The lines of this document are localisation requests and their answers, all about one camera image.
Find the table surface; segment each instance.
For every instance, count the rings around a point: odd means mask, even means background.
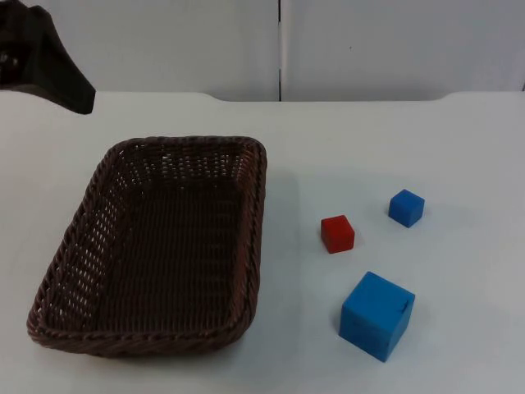
[[[226,103],[100,93],[90,116],[0,94],[2,392],[522,392],[525,94],[424,103]],[[250,135],[267,148],[261,288],[251,328],[212,355],[106,360],[34,344],[25,320],[104,153],[147,135]],[[427,200],[407,229],[403,188]],[[354,250],[328,254],[346,214]],[[385,363],[337,335],[366,271],[416,294]]]

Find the wicker basket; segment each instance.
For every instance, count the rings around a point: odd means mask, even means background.
[[[114,146],[40,285],[31,338],[103,356],[240,338],[257,305],[266,167],[263,146],[244,137]]]

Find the block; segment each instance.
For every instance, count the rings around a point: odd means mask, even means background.
[[[405,189],[390,200],[388,216],[405,227],[411,227],[423,215],[424,206],[424,199]]]
[[[345,215],[321,220],[321,238],[329,253],[353,249],[355,232]]]
[[[343,304],[339,335],[385,362],[409,325],[415,298],[368,272]]]

